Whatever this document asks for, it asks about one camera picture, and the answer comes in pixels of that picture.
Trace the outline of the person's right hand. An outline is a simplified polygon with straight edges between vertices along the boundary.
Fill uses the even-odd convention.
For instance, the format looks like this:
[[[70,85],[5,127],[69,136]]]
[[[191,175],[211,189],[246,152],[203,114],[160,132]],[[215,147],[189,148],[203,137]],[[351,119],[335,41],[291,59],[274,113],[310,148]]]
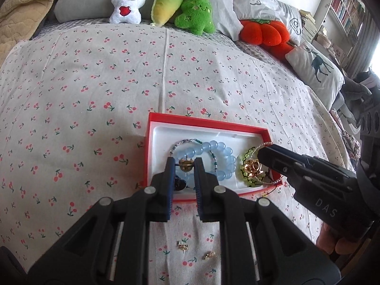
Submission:
[[[350,255],[359,248],[360,244],[361,241],[352,242],[345,237],[336,237],[332,233],[331,227],[326,223],[322,224],[321,232],[316,240],[316,246],[328,255],[333,252],[339,255]]]

